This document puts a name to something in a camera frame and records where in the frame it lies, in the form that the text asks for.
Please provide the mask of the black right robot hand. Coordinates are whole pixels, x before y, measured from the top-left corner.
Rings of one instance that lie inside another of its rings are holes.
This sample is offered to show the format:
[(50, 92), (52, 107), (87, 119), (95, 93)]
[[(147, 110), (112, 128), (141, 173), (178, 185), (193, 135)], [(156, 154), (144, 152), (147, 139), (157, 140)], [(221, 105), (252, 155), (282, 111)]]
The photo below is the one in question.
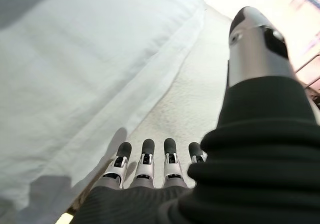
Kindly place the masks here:
[(188, 188), (175, 141), (164, 147), (155, 188), (154, 142), (143, 142), (136, 174), (123, 187), (131, 145), (75, 213), (74, 224), (317, 224), (320, 127), (289, 61), (286, 41), (256, 8), (243, 7), (229, 31), (227, 82), (217, 126), (190, 143)]

